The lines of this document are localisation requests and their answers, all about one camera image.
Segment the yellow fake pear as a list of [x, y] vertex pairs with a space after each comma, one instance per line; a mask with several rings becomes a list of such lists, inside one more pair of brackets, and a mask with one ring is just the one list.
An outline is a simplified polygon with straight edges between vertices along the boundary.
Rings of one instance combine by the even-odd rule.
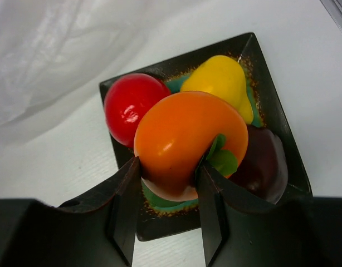
[[246, 124], [251, 124], [254, 119], [247, 96], [245, 72], [236, 60], [228, 56], [215, 55], [207, 59], [183, 82], [180, 91], [210, 93], [233, 106]]

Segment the orange fake persimmon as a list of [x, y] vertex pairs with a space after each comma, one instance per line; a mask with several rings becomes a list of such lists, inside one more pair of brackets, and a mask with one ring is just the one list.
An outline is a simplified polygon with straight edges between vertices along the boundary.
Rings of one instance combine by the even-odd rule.
[[242, 116], [225, 100], [206, 92], [172, 94], [155, 104], [141, 119], [134, 154], [141, 178], [157, 196], [170, 201], [197, 198], [195, 169], [218, 134], [240, 163], [248, 146]]

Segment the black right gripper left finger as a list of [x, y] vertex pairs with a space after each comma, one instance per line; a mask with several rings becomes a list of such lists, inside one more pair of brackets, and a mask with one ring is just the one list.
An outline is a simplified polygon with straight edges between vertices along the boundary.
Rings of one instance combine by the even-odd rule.
[[131, 266], [139, 194], [133, 157], [59, 207], [0, 199], [0, 266]]

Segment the translucent printed plastic bag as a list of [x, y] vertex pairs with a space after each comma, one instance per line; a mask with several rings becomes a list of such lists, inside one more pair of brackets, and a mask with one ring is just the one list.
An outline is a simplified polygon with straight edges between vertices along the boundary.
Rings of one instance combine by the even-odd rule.
[[207, 1], [0, 1], [0, 146], [58, 125], [99, 81], [159, 61]]

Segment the dark maroon fake fruit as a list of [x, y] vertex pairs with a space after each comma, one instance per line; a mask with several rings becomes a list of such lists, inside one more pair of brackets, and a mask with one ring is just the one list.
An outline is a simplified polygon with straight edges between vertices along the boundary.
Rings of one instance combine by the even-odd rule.
[[289, 176], [282, 141], [265, 127], [247, 125], [247, 129], [245, 157], [229, 180], [276, 204], [285, 192]]

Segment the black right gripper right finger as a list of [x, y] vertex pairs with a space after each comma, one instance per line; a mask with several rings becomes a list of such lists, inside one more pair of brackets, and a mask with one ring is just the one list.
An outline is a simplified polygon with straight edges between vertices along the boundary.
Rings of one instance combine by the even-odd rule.
[[273, 205], [208, 163], [197, 193], [207, 266], [342, 266], [342, 198]]

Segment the red fake apple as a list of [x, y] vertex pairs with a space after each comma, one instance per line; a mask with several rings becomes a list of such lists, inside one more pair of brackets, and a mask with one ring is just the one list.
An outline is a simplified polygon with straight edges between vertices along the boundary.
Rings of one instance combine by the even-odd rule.
[[132, 148], [140, 120], [169, 95], [169, 88], [151, 75], [132, 73], [119, 78], [110, 86], [104, 99], [106, 124], [112, 137]]

